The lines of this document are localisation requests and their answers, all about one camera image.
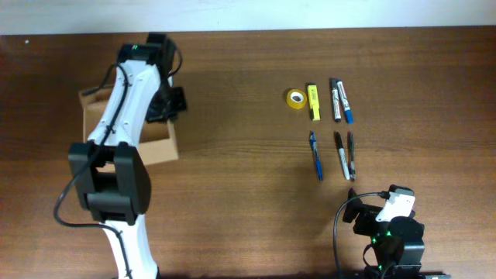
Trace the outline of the black clear ballpoint pen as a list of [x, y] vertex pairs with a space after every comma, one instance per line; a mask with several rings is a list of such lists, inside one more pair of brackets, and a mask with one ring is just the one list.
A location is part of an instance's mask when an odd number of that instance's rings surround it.
[[353, 140], [353, 133], [348, 132], [348, 147], [349, 147], [349, 152], [350, 152], [350, 162], [349, 162], [349, 173], [350, 173], [350, 180], [355, 181], [356, 180], [356, 168], [354, 164], [354, 140]]

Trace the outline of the black sharpie marker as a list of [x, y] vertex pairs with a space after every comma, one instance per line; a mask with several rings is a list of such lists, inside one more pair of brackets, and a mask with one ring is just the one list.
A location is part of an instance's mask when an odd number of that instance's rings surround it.
[[336, 146], [337, 146], [337, 150], [339, 153], [339, 160], [340, 160], [340, 163], [341, 163], [341, 166], [343, 169], [343, 176], [345, 177], [346, 180], [349, 180], [350, 179], [350, 173], [349, 173], [349, 169], [348, 169], [348, 165], [347, 165], [347, 161], [346, 161], [346, 153], [344, 150], [342, 137], [339, 134], [339, 132], [334, 132], [334, 137], [336, 140]]

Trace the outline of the blue ballpoint pen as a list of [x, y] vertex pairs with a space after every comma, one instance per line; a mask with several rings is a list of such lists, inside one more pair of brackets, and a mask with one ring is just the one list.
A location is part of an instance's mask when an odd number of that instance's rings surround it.
[[319, 152], [318, 152], [315, 133], [313, 131], [311, 131], [310, 135], [309, 135], [309, 144], [310, 144], [310, 147], [311, 147], [311, 150], [313, 152], [314, 159], [315, 159], [315, 169], [317, 171], [318, 179], [321, 182], [323, 182], [322, 165], [321, 165], [321, 161], [319, 159]]

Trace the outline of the blue whiteboard marker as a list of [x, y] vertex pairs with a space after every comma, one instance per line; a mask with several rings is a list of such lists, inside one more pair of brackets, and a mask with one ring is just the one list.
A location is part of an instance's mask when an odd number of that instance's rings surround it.
[[346, 121], [349, 124], [353, 124], [354, 123], [353, 113], [351, 111], [350, 104], [349, 104], [348, 98], [346, 96], [346, 91], [345, 91], [345, 88], [344, 88], [344, 84], [343, 84], [343, 82], [341, 80], [338, 80], [336, 82], [336, 85], [337, 85], [337, 88], [338, 88], [340, 100], [342, 102], [343, 111], [344, 111], [344, 115], [346, 117]]

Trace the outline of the black whiteboard marker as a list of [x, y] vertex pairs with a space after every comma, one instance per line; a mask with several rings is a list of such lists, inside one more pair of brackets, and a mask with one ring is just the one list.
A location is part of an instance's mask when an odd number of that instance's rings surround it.
[[340, 122], [342, 116], [339, 110], [339, 92], [338, 92], [336, 80], [332, 78], [330, 80], [330, 84], [332, 89], [332, 106], [333, 106], [334, 121]]

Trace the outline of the yellow highlighter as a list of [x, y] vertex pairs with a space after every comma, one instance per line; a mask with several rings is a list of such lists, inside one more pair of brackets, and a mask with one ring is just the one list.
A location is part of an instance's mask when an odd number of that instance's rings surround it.
[[318, 95], [317, 86], [315, 84], [308, 84], [307, 93], [308, 93], [308, 102], [311, 113], [311, 120], [319, 121], [321, 119], [321, 116], [320, 116], [320, 105], [319, 105], [319, 95]]

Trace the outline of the yellow tape roll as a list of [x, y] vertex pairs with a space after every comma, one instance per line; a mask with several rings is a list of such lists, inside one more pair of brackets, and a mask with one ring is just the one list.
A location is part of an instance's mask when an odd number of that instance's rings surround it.
[[300, 89], [290, 89], [286, 94], [286, 103], [292, 109], [303, 109], [307, 101], [307, 95]]

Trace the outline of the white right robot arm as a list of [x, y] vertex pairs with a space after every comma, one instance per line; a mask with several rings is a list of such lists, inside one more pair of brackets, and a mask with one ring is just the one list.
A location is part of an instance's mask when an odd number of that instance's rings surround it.
[[450, 274], [423, 272], [422, 257], [425, 252], [423, 241], [425, 225], [415, 220], [415, 192], [410, 188], [391, 185], [388, 190], [357, 194], [348, 191], [347, 200], [339, 207], [333, 225], [332, 241], [337, 244], [339, 218], [353, 224], [353, 232], [367, 236], [370, 243], [362, 255], [374, 252], [375, 265], [364, 261], [361, 272], [344, 274], [339, 263], [337, 249], [334, 257], [339, 278], [412, 278], [446, 279]]

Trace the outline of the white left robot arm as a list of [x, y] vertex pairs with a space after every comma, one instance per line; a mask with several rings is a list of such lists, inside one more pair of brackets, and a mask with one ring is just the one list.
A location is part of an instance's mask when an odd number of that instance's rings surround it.
[[60, 206], [74, 188], [91, 213], [91, 228], [105, 231], [120, 278], [159, 278], [146, 232], [151, 181], [140, 138], [147, 123], [170, 123], [187, 108], [184, 90], [174, 86], [183, 57], [165, 33], [150, 33], [143, 44], [125, 44], [116, 62], [109, 100], [84, 143], [73, 143], [68, 159], [72, 180], [57, 199], [53, 217], [63, 226]]

